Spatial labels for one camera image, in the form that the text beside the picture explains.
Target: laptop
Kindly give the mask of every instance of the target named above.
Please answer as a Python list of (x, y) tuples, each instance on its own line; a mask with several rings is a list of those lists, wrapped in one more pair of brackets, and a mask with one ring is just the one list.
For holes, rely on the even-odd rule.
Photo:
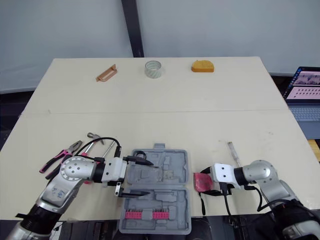
[(283, 97), (307, 139), (320, 139), (320, 67), (300, 66)]

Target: laptop keyboard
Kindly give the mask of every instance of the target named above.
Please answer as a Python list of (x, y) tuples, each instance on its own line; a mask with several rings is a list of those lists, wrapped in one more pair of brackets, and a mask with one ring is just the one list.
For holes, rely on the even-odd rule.
[(290, 110), (299, 122), (320, 121), (320, 107), (290, 107)]

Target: gray tool case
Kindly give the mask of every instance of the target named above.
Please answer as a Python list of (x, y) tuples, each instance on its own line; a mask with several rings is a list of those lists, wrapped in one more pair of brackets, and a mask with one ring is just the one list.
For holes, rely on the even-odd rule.
[[(150, 192), (150, 194), (126, 198), (123, 201), (120, 232), (124, 234), (189, 234), (191, 232), (190, 202), (188, 190), (185, 188), (189, 174), (187, 152), (165, 149), (164, 143), (154, 144), (153, 149), (135, 149), (134, 156), (137, 155), (137, 151), (143, 151), (146, 159), (158, 168), (132, 162), (129, 164), (127, 182), (132, 186), (125, 192), (139, 190)], [(128, 212), (129, 214), (137, 213), (140, 219), (128, 218), (126, 215)], [(154, 214), (157, 215), (158, 212), (164, 212), (168, 219), (154, 219)]]

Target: tool case lid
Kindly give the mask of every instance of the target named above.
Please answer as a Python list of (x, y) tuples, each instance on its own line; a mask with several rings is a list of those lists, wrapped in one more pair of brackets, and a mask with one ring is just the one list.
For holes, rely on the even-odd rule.
[(185, 185), (188, 182), (188, 156), (185, 150), (166, 149), (164, 143), (155, 143), (153, 149), (134, 149), (146, 154), (154, 167), (129, 163), (127, 182), (132, 185)]

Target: hammer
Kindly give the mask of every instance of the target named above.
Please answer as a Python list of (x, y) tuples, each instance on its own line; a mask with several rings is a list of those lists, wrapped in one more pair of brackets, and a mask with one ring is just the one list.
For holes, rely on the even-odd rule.
[[(88, 137), (88, 138), (91, 138), (91, 139), (93, 139), (93, 140), (100, 138), (100, 136), (99, 136), (98, 134), (94, 134), (94, 133), (92, 133), (92, 132), (88, 132), (87, 137)], [(93, 146), (95, 143), (96, 143), (95, 141), (92, 142), (92, 143), (87, 147), (87, 149), (86, 149), (83, 153), (81, 153), (81, 156), (88, 156), (89, 150), (92, 148), (92, 146)]]

